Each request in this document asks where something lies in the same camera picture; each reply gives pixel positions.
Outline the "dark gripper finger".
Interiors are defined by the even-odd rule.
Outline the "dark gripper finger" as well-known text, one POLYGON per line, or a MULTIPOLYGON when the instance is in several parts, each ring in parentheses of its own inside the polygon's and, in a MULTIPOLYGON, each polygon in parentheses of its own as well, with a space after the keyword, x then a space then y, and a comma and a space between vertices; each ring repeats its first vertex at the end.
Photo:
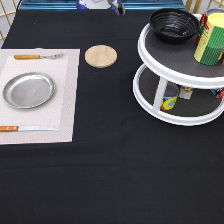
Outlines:
POLYGON ((114 0, 107 0, 107 2, 108 2, 108 4, 109 4, 112 8, 115 9, 115 12, 117 13, 117 15, 120 15, 120 14, 119 14, 119 10, 118 10, 118 8, 119 8, 118 3, 115 2, 114 0))
POLYGON ((120 6, 119 6, 119 13, 121 15, 124 15, 125 14, 125 6, 124 6, 123 3, 121 3, 120 6))

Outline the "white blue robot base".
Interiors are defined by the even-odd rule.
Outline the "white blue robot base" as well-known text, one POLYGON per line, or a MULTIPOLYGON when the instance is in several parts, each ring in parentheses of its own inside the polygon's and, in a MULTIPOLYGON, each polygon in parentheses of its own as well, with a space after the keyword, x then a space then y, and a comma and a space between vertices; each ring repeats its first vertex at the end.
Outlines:
POLYGON ((79 5, 87 9, 109 9, 111 6, 107 0, 77 0, 79 5))

